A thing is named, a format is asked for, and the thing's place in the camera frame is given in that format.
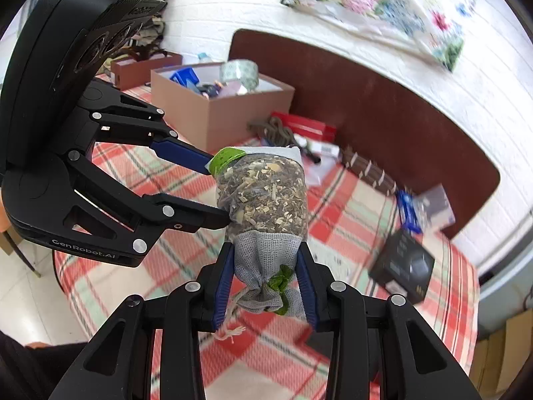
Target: person's hand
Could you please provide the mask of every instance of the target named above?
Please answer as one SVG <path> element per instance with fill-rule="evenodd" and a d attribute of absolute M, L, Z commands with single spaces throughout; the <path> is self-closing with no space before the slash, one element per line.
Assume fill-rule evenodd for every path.
<path fill-rule="evenodd" d="M 42 347 L 50 347 L 51 344 L 42 343 L 41 341 L 34 341 L 33 343 L 26 344 L 26 347 L 31 349 L 41 349 Z"/>

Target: plastic bottle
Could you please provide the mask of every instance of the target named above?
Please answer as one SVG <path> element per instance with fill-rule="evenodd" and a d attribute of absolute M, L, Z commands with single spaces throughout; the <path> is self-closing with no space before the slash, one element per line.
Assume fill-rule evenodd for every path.
<path fill-rule="evenodd" d="M 198 54 L 198 63 L 211 63 L 213 59 L 209 57 L 206 53 Z"/>

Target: dried herbs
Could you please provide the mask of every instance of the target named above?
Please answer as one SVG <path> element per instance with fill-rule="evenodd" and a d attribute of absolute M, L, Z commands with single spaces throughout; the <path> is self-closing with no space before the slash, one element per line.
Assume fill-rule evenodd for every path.
<path fill-rule="evenodd" d="M 307 196 L 302 166 L 288 158 L 253 153 L 217 176 L 218 207 L 229 212 L 227 237 L 249 230 L 307 238 Z"/>

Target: white string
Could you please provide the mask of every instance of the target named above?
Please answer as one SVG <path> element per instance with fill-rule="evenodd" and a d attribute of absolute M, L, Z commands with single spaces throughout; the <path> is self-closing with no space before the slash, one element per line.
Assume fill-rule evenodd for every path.
<path fill-rule="evenodd" d="M 353 166 L 353 163 L 355 162 L 355 160 L 357 159 L 359 155 L 357 155 L 357 152 L 355 152 L 352 156 L 352 159 L 350 160 L 350 167 Z"/>
<path fill-rule="evenodd" d="M 231 342 L 233 343 L 234 335 L 241 335 L 244 331 L 246 331 L 246 328 L 244 326 L 237 326 L 236 328 L 229 330 L 228 325 L 231 322 L 231 319 L 233 319 L 233 312 L 237 306 L 237 301 L 241 299 L 249 290 L 250 288 L 246 286 L 231 298 L 231 302 L 226 310 L 226 317 L 224 319 L 224 322 L 222 323 L 218 331 L 213 334 L 216 340 L 224 341 L 228 338 L 231 338 Z"/>
<path fill-rule="evenodd" d="M 368 165 L 366 169 L 364 170 L 364 175 L 366 176 L 368 172 L 370 171 L 370 168 L 372 167 L 372 161 L 368 161 Z"/>
<path fill-rule="evenodd" d="M 379 178 L 378 185 L 381 185 L 383 183 L 383 180 L 385 179 L 385 170 L 381 171 L 381 177 Z"/>

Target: table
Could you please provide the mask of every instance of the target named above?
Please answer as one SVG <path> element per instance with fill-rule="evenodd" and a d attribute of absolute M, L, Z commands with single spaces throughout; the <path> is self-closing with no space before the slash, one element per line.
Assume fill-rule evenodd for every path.
<path fill-rule="evenodd" d="M 127 93 L 150 101 L 149 87 Z M 139 195 L 167 192 L 215 205 L 212 177 L 160 160 L 148 148 L 99 143 L 93 162 Z M 340 165 L 320 187 L 310 188 L 307 198 L 308 245 L 316 261 L 327 264 L 335 279 L 361 293 L 386 298 L 388 293 L 369 278 L 368 270 L 391 226 L 399 227 L 395 199 L 378 193 Z M 167 230 L 134 269 L 59 252 L 55 263 L 72 310 L 89 337 L 128 295 L 156 298 L 195 279 L 204 264 L 215 261 L 223 239 L 223 230 L 201 229 L 195 234 Z M 416 308 L 468 372 L 477 334 L 475 267 L 440 233 L 418 239 L 434 256 L 435 265 L 426 299 Z M 237 287 L 234 280 L 233 289 Z M 321 398 L 327 364 L 296 344 L 306 330 L 305 322 L 238 310 L 229 328 L 238 325 L 246 331 L 224 341 L 209 333 L 199 334 L 207 399 Z M 152 400 L 159 398 L 160 349 L 158 332 Z M 371 399 L 378 398 L 379 388 L 372 385 Z"/>

